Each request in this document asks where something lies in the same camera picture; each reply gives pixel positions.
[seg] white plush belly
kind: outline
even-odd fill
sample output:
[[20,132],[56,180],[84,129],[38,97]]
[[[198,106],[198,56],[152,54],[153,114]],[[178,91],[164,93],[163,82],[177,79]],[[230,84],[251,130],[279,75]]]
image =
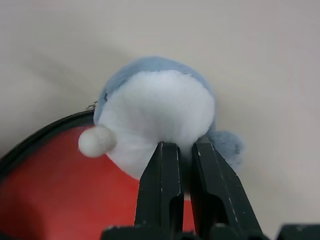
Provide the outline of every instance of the white plush belly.
[[140,72],[110,96],[98,124],[117,139],[107,155],[139,179],[159,142],[190,148],[208,131],[214,112],[213,97],[190,75]]

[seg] blue plush toy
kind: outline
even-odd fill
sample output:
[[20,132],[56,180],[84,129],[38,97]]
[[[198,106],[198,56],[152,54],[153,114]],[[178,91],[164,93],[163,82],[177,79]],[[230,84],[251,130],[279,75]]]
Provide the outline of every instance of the blue plush toy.
[[193,143],[206,135],[228,164],[242,163],[244,143],[215,129],[215,98],[192,68],[166,58],[140,58],[106,83],[94,112],[95,127],[79,138],[91,158],[107,154],[139,179],[159,142],[175,143],[188,159]]

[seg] blue plush foot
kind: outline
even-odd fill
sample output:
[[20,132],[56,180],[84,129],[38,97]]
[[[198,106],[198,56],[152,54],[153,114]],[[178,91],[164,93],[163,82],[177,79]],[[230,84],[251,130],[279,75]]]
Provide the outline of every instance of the blue plush foot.
[[213,132],[208,134],[208,138],[232,169],[237,171],[243,162],[242,157],[245,151],[243,140],[228,131]]

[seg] white wall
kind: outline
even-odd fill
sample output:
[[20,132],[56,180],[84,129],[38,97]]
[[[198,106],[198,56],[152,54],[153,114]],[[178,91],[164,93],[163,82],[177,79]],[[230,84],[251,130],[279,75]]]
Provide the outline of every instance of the white wall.
[[1,0],[0,153],[94,101],[118,68],[161,55],[197,69],[269,236],[320,222],[320,1]]

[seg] red object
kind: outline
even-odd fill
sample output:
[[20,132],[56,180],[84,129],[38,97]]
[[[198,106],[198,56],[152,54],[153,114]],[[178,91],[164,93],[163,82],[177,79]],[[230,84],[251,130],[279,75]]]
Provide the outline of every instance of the red object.
[[[21,240],[98,240],[108,226],[134,224],[139,181],[106,155],[78,151],[86,127],[64,131],[0,184],[0,232]],[[193,230],[185,201],[184,230]]]

